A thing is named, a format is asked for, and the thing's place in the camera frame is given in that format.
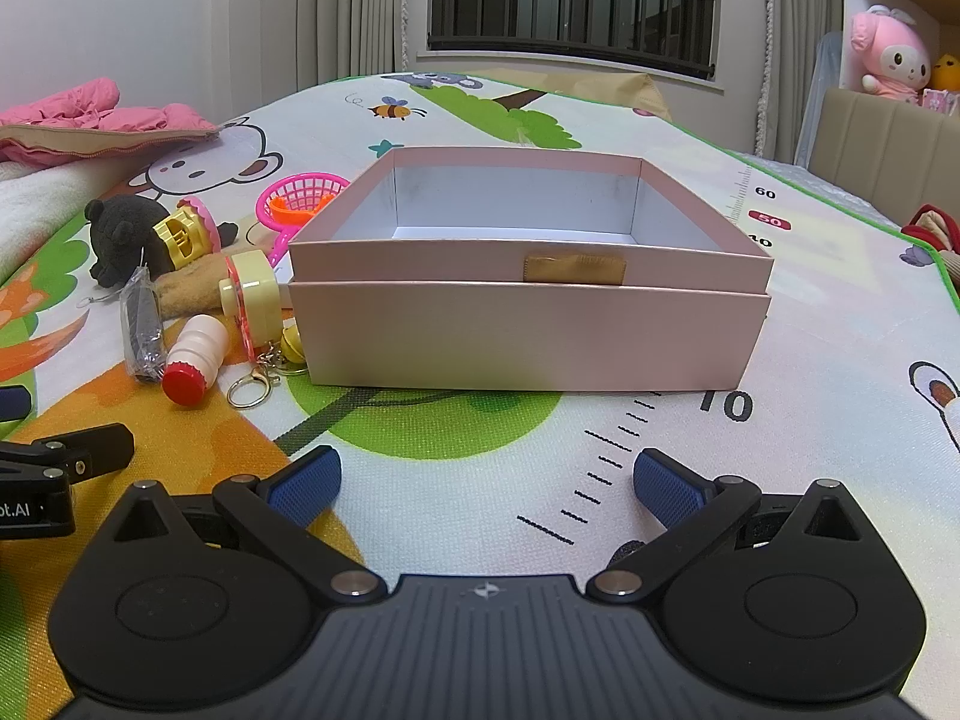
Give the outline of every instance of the number 10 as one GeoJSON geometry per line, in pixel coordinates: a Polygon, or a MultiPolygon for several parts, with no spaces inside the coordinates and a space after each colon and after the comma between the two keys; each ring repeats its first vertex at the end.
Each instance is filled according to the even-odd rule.
{"type": "MultiPolygon", "coordinates": [[[[704,392],[704,399],[700,404],[700,410],[702,410],[702,412],[708,412],[710,410],[715,394],[716,391],[714,391],[714,389],[708,389],[704,392]]],[[[744,391],[741,391],[741,389],[735,389],[733,392],[727,393],[727,397],[724,398],[723,402],[723,413],[727,415],[728,418],[731,418],[734,422],[746,422],[753,412],[754,399],[752,399],[750,395],[747,395],[744,391]],[[736,411],[733,410],[737,399],[742,401],[739,410],[740,413],[736,413],[736,411]]]]}

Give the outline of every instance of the yellow stuffed animal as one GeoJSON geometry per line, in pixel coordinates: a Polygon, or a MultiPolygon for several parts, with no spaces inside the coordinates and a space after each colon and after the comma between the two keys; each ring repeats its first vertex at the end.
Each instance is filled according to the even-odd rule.
{"type": "Polygon", "coordinates": [[[930,89],[960,92],[960,59],[945,53],[930,71],[930,89]]]}

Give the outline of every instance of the plush bear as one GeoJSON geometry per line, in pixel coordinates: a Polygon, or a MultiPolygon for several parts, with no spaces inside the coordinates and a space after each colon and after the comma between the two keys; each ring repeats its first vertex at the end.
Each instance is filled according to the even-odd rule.
{"type": "Polygon", "coordinates": [[[912,23],[904,11],[884,5],[853,16],[850,44],[867,71],[862,82],[868,95],[920,104],[917,93],[930,80],[930,56],[912,23]]]}
{"type": "MultiPolygon", "coordinates": [[[[90,275],[101,287],[126,284],[141,264],[156,279],[174,269],[167,247],[154,225],[170,215],[160,203],[139,194],[119,194],[107,201],[90,200],[83,214],[90,222],[90,245],[97,261],[90,275]]],[[[221,245],[230,245],[237,225],[217,226],[221,245]]]]}

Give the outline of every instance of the beige headboard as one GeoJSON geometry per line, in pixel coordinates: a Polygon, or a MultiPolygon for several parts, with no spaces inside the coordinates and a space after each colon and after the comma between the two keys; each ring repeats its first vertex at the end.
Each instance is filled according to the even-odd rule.
{"type": "Polygon", "coordinates": [[[924,203],[960,218],[960,119],[829,89],[809,170],[900,225],[924,203]]]}

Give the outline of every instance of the pink stuffed animal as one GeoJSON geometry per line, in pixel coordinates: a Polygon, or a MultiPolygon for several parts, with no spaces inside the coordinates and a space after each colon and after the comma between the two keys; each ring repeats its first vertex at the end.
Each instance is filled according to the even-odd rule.
{"type": "Polygon", "coordinates": [[[850,44],[868,73],[867,94],[920,104],[917,93],[930,80],[930,56],[912,23],[904,11],[884,5],[853,16],[850,44]]]}

